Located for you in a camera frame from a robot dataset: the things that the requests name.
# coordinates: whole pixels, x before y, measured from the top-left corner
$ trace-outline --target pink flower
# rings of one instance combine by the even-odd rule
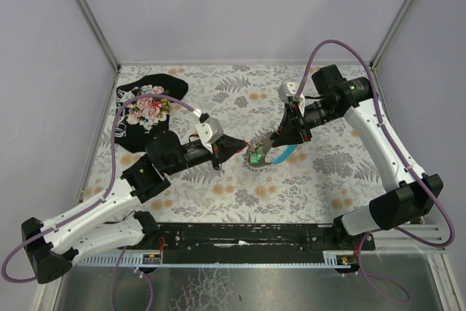
[[[152,98],[140,98],[139,100],[136,101],[136,106],[140,110],[143,110],[151,103],[152,103]]]
[[[157,116],[159,115],[161,108],[161,102],[152,102],[142,111],[142,117],[146,118],[152,123],[155,123],[158,120]]]
[[[138,124],[138,118],[141,117],[141,114],[138,113],[138,112],[130,112],[128,114],[128,119],[127,119],[127,122],[128,124]]]
[[[163,87],[153,87],[151,93],[152,94],[161,94],[165,91]]]

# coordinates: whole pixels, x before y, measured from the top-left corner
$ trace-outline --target green object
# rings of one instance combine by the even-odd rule
[[[260,162],[261,159],[262,159],[262,154],[253,153],[249,156],[249,163],[257,164]]]
[[[256,147],[254,147],[254,150],[249,156],[249,163],[250,164],[257,164],[261,161],[263,155],[262,153],[262,142],[259,142]]]

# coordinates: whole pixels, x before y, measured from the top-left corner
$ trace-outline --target table surface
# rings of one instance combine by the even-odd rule
[[[360,66],[339,69],[348,79],[363,75]],[[282,119],[278,87],[282,82],[299,81],[303,71],[303,66],[123,66],[118,85],[156,73],[184,79],[189,84],[184,101],[218,118],[226,134],[254,142]],[[317,95],[310,78],[304,92]],[[85,198],[108,185],[115,111],[116,98],[111,102]],[[181,143],[194,133],[196,122],[191,113],[171,105],[170,129],[177,132]],[[384,193],[372,159],[343,119],[316,128],[312,134],[311,142],[299,146],[281,165],[251,168],[243,152],[218,172],[205,163],[175,174],[168,190],[138,209],[150,210],[158,221],[328,223]],[[117,174],[141,155],[116,146]]]
[[[339,66],[348,79],[360,66]],[[118,85],[147,74],[184,79],[184,100],[217,117],[226,134],[254,142],[277,127],[283,115],[277,88],[299,81],[303,66],[124,66]],[[309,80],[305,93],[316,95]],[[105,189],[110,179],[111,103],[83,198]],[[170,129],[181,142],[194,133],[196,119],[172,104]],[[157,221],[321,223],[367,204],[384,193],[379,174],[358,134],[343,120],[312,131],[283,164],[251,169],[237,154],[220,172],[204,164],[170,177],[172,186],[138,210]],[[275,150],[279,154],[283,148]],[[142,154],[116,147],[117,174]],[[121,213],[115,219],[122,219]],[[374,292],[363,277],[339,277],[331,269],[158,269],[150,274],[151,310],[442,310],[428,262],[421,255],[365,256],[368,271],[399,280],[413,302],[400,306]],[[110,310],[111,268],[74,267],[63,279],[55,310]],[[393,285],[380,286],[403,295]],[[118,310],[144,310],[149,290],[130,269],[119,269]]]
[[[150,310],[443,310],[423,256],[371,255],[364,262],[368,271],[407,288],[410,305],[378,295],[362,276],[340,277],[331,269],[159,268],[149,275],[154,288]],[[111,272],[109,267],[74,267],[64,277],[54,311],[110,310]],[[391,283],[375,283],[393,297],[405,297]],[[149,287],[131,269],[121,268],[114,294],[117,310],[145,310]]]

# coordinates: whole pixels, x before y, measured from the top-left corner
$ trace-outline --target red wire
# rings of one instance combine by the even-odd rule
[[[165,245],[165,238],[164,237],[159,238],[159,242],[160,242],[160,258],[162,258],[163,247]]]
[[[358,256],[358,250],[359,250],[359,242],[356,242],[355,251],[353,251],[352,255]]]

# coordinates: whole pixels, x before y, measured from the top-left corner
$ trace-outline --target metal floor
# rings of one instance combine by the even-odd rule
[[[399,281],[410,305],[378,295],[363,276],[339,277],[330,269],[158,269],[151,310],[443,310],[428,261],[420,256],[364,256],[365,268]],[[112,268],[75,267],[65,277],[54,311],[110,310]],[[394,297],[395,286],[376,281]],[[149,289],[129,268],[119,269],[118,310],[145,310]]]

